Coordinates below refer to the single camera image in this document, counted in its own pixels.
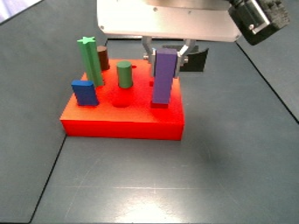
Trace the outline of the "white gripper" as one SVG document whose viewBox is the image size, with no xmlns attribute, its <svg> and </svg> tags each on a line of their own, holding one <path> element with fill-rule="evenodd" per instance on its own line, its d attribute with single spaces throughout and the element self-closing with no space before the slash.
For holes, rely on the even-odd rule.
<svg viewBox="0 0 299 224">
<path fill-rule="evenodd" d="M 175 78 L 197 40 L 234 42 L 241 37 L 229 0 L 98 0 L 98 26 L 106 34 L 143 36 L 144 59 L 155 75 L 152 38 L 186 39 Z"/>
</svg>

